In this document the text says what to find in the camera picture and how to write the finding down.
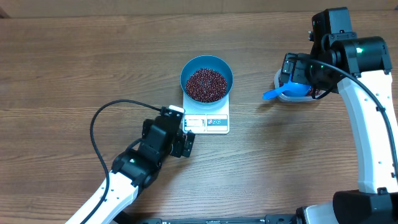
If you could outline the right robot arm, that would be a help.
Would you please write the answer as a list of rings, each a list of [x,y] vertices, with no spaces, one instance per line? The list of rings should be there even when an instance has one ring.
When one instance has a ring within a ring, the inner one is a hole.
[[[346,7],[315,14],[309,39],[309,54],[286,54],[280,80],[342,97],[358,157],[358,188],[299,208],[297,222],[396,223],[397,120],[387,44],[379,36],[359,38]]]

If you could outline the blue plastic measuring scoop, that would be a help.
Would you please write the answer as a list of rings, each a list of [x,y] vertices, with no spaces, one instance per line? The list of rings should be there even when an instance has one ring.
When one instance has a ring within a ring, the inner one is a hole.
[[[286,93],[292,96],[305,96],[308,91],[311,89],[309,85],[295,83],[293,82],[293,75],[290,74],[287,83],[284,83],[281,87],[275,88],[274,90],[267,91],[263,94],[263,100],[271,100],[281,95],[282,93]]]

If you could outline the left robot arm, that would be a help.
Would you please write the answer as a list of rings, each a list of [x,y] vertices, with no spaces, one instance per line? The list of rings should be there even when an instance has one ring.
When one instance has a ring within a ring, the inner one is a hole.
[[[115,158],[107,178],[67,222],[110,223],[157,179],[167,156],[189,157],[195,135],[183,133],[182,118],[183,113],[166,110],[146,119],[142,137]]]

